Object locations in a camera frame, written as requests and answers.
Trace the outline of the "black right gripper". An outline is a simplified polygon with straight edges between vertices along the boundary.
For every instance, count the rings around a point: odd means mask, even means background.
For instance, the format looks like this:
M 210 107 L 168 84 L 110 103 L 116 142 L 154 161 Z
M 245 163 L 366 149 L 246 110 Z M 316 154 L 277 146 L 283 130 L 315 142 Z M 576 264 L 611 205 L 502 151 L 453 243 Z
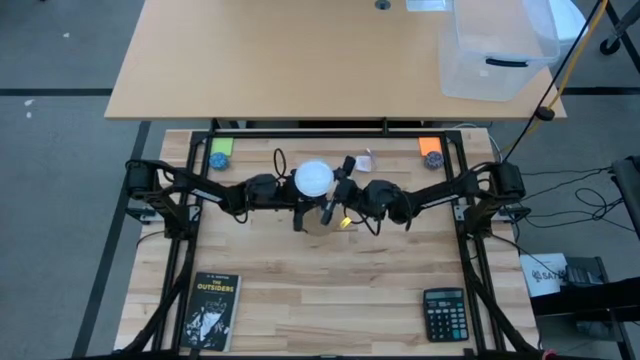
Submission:
M 355 181 L 351 179 L 354 167 L 355 158 L 352 156 L 346 156 L 342 166 L 334 170 L 334 180 L 337 182 L 337 185 L 334 189 L 333 195 L 329 200 L 326 196 L 319 199 L 319 206 L 324 210 L 321 220 L 323 225 L 327 225 L 329 223 L 335 207 L 338 204 L 348 204 L 355 198 L 357 185 Z

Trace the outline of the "green sticky note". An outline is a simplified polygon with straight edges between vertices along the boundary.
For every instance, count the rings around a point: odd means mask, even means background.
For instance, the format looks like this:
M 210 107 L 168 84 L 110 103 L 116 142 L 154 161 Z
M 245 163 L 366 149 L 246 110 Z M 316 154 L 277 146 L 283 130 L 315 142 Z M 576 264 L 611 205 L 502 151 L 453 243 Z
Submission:
M 233 152 L 234 139 L 232 137 L 214 137 L 211 143 L 210 154 L 224 154 L 230 157 Z

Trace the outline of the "orange sticky note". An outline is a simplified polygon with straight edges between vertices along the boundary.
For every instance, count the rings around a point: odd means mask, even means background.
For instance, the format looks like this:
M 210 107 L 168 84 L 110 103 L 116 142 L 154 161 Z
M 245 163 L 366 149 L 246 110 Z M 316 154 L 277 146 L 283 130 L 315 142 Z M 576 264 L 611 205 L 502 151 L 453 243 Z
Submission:
M 438 136 L 419 137 L 418 145 L 423 157 L 427 157 L 432 152 L 442 153 L 442 141 Z

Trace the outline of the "light wooden desk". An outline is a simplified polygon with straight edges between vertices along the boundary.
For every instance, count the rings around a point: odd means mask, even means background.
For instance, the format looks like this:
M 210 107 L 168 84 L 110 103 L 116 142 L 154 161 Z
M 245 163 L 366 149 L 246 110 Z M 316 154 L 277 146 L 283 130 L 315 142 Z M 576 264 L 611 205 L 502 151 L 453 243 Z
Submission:
M 444 95 L 443 13 L 374 0 L 145 0 L 105 115 L 160 119 L 520 120 L 549 90 Z

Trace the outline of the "black Outsiders paperback book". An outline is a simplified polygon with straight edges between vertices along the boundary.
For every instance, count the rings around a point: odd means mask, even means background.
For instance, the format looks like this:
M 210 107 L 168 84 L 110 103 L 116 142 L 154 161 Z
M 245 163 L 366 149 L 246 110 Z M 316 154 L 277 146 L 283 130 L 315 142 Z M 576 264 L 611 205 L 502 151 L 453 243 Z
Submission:
M 180 346 L 229 352 L 240 298 L 239 275 L 198 272 L 190 293 Z

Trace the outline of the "black desk calculator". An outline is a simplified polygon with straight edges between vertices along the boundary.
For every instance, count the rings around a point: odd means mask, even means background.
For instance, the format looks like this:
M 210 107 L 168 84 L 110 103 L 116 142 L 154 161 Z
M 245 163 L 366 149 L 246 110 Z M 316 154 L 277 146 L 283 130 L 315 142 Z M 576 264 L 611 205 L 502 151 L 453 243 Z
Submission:
M 465 295 L 462 288 L 424 290 L 423 314 L 429 341 L 462 342 L 469 339 Z

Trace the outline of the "white desk outlet plate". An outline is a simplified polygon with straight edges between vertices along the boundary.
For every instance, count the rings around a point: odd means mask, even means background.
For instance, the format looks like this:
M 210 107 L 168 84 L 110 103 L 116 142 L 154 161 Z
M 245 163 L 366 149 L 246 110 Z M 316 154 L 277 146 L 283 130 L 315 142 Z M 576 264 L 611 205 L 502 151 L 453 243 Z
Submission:
M 446 0 L 406 0 L 409 12 L 442 12 L 447 10 Z

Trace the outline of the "clear plastic storage bin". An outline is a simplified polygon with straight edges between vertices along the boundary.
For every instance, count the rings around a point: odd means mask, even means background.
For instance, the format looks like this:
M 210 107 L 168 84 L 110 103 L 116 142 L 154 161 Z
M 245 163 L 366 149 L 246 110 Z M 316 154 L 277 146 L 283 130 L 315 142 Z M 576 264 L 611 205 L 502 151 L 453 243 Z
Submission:
M 454 98 L 504 102 L 560 46 L 549 0 L 450 0 L 438 40 L 440 87 Z

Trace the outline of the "white printed box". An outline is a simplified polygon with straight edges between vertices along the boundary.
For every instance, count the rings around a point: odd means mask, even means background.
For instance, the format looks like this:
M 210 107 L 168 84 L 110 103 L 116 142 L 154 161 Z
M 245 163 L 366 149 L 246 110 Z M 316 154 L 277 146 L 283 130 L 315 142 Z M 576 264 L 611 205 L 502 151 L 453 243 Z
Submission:
M 558 293 L 567 284 L 562 253 L 521 255 L 520 263 L 531 298 Z

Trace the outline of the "black equipment cart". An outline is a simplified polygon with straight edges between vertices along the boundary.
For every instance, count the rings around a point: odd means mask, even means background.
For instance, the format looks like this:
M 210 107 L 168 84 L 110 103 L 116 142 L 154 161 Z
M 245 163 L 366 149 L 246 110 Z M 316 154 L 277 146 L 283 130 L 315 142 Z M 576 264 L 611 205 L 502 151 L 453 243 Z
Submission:
M 623 360 L 640 360 L 626 331 L 640 323 L 640 276 L 613 281 L 599 257 L 566 259 L 566 285 L 558 293 L 531 298 L 537 317 L 568 316 L 585 332 L 616 344 Z

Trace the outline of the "black chair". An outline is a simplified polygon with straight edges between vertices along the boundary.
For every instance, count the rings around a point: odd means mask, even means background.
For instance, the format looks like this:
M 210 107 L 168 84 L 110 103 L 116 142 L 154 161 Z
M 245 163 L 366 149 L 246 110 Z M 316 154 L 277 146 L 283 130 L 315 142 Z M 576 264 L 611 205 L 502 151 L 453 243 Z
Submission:
M 640 240 L 640 155 L 613 162 L 612 181 L 621 193 L 634 232 Z

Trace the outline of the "black stand leg with caster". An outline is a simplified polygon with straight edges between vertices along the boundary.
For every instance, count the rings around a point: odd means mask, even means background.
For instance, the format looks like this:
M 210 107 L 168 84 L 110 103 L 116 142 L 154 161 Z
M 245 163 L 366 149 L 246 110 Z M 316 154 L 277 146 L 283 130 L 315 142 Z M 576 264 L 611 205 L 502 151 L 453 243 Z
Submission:
M 635 0 L 633 6 L 621 18 L 614 13 L 611 4 L 606 6 L 606 13 L 613 28 L 608 37 L 600 43 L 599 50 L 603 55 L 609 56 L 620 49 L 622 36 L 626 34 L 629 27 L 640 19 L 640 0 Z

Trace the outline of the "black metal table frame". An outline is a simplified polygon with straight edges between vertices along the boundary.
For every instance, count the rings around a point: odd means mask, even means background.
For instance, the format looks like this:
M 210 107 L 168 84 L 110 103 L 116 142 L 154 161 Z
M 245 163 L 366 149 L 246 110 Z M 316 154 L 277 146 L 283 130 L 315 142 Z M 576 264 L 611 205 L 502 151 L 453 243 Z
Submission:
M 438 136 L 444 166 L 424 166 L 418 138 Z M 294 131 L 234 134 L 231 166 L 214 174 L 211 143 L 221 132 L 181 131 L 166 138 L 160 160 L 221 185 L 256 175 L 280 181 L 309 160 L 333 170 L 346 156 L 368 155 L 370 173 L 355 169 L 359 188 L 387 180 L 414 192 L 494 160 L 483 129 Z M 193 237 L 146 240 L 136 253 L 120 324 L 118 359 L 129 360 L 541 360 L 528 340 L 535 331 L 514 243 L 488 226 L 471 233 L 464 211 L 479 202 L 460 198 L 424 209 L 409 228 L 389 218 L 363 219 L 338 204 L 333 215 L 352 222 L 324 237 L 293 230 L 291 210 L 254 210 L 233 217 L 217 204 L 174 193 L 193 220 Z M 180 346 L 198 272 L 239 275 L 240 298 L 229 352 Z M 423 291 L 462 288 L 469 339 L 431 342 Z

